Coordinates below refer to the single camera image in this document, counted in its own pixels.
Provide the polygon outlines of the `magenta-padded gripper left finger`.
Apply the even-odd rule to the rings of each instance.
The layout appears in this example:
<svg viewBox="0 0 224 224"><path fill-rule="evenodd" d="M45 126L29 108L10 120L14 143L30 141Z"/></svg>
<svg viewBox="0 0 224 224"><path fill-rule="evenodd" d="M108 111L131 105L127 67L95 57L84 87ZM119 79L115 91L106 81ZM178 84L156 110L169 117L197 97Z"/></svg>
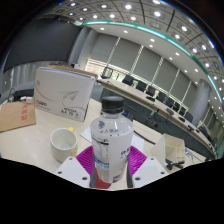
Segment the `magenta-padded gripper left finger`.
<svg viewBox="0 0 224 224"><path fill-rule="evenodd" d="M89 146L76 157L68 157L55 174L76 185L89 188L94 167L93 147Z"/></svg>

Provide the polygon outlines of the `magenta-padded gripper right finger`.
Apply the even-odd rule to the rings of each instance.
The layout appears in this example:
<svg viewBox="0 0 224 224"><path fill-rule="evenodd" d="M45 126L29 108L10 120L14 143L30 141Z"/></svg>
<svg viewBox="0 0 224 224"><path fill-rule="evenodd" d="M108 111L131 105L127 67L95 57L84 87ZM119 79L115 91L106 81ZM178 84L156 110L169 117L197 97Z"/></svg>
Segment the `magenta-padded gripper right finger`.
<svg viewBox="0 0 224 224"><path fill-rule="evenodd" d="M137 148L130 148L127 165L127 187L141 188L167 175L167 171L155 157L147 157Z"/></svg>

